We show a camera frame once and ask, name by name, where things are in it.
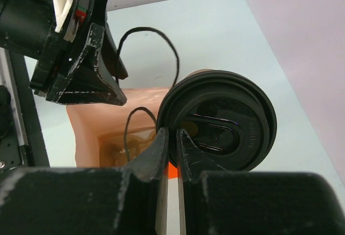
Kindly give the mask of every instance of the beige object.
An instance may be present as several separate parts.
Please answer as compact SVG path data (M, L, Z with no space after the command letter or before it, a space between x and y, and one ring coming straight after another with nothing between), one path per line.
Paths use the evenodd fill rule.
M75 134L77 167L111 167L127 163L123 134L129 113L147 107L157 117L169 88L124 89L127 103L122 106L86 104L67 106ZM137 111L128 127L127 143L131 158L145 150L155 137L155 125L143 111Z

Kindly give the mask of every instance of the metal frame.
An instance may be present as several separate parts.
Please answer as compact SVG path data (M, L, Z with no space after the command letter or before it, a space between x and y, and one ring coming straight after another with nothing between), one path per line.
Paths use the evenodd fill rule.
M36 111L24 56L0 49L0 84L11 95L15 135L21 161L15 167L48 167L49 160Z
M1 233L162 235L167 188L168 131L162 128L123 168L16 170L0 188Z

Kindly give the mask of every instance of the black cable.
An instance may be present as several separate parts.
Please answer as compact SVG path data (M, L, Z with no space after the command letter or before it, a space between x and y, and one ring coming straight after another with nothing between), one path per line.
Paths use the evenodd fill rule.
M121 38L120 43L119 43L118 51L116 53L116 58L115 58L116 59L116 68L115 68L115 70L119 68L120 53L121 53L121 50L122 50L122 47L123 47L123 43L125 42L127 37L130 34L137 33L137 32L143 32L143 31L150 31L150 32L157 33L159 36L161 36L168 43L170 48L173 50L173 52L175 54L175 57L176 57L176 76L175 76L174 82L172 83L172 86L174 87L176 85L176 83L177 83L178 75L180 73L180 58L178 56L178 53L177 53L173 43L170 41L170 39L162 31L154 29L153 27L147 27L147 26L135 27L133 29L128 30L123 35L123 37ZM118 71L115 72L115 81L119 84L119 74L118 74Z
M156 120L154 114L150 111L150 109L148 109L146 107L137 107L136 109L132 110L129 113L129 116L128 116L127 122L126 122L126 126L125 126L125 134L123 135L123 144L125 145L125 151L126 151L126 156L127 156L128 162L130 162L130 155L129 155L128 144L127 144L128 125L129 125L130 118L132 117L132 115L134 115L135 112L140 111L140 110L146 112L151 117L151 119L155 123L155 126L157 124L157 120Z
M125 40L127 39L127 37L132 34L132 33L137 33L137 32L143 32L143 31L150 31L150 32L155 32L157 33L159 36L161 36L167 43L168 45L170 46L170 48L173 50L174 54L175 54L175 57L176 57L176 75L175 75L175 78L174 78L174 82L172 83L172 87L173 88L176 83L177 83L177 79L178 79L178 75L180 73L180 58L178 56L178 53L173 45L173 43L170 41L170 39L160 30L157 30L157 29L154 29L152 27L145 27L145 26L142 26L142 27L135 27L133 29L130 29L128 30L124 35L123 37L120 39L120 43L119 43L119 48L118 48L118 51L116 53L116 58L115 58L115 62L116 62L116 69L119 68L119 63L120 63L120 53L121 53L121 50L122 50L122 47L123 47L123 43L125 42ZM116 71L115 72L115 81L119 84L119 74L118 72ZM130 154L129 154L129 150L128 150L128 144L127 144L127 133L128 133L128 126L129 126L129 122L130 122L130 118L132 117L132 115L137 112L137 111L144 111L146 112L151 118L152 120L154 121L155 123L155 126L157 125L157 120L154 116L154 114L146 107L137 107L135 109L133 109L129 115L128 115L128 118L127 118L127 122L126 122L126 126L125 126L125 133L123 135L123 144L125 145L125 151L126 151L126 156L127 156L127 161L129 162L130 161Z

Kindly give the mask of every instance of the orange tape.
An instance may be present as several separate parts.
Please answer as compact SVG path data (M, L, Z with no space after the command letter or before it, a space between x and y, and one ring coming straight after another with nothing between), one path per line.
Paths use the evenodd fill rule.
M169 178L176 178L177 177L177 169L174 167L174 165L171 165L169 162L169 172L168 172Z

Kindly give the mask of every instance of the light blue surface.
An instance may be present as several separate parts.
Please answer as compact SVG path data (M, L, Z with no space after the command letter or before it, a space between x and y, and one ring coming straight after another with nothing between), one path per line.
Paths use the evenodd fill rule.
M108 22L115 43L137 26L166 33L181 57L180 80L210 68L254 81L271 99L278 118L275 144L256 170L319 173L345 206L345 189L245 0L170 0L109 12ZM122 88L170 86L173 81L174 55L154 33L130 36L122 60L129 72L120 82ZM27 64L32 71L33 61ZM36 102L51 164L75 165L74 135L65 108L37 97ZM178 217L176 200L177 191L169 192L173 220ZM176 229L176 223L169 222L169 234L178 234Z

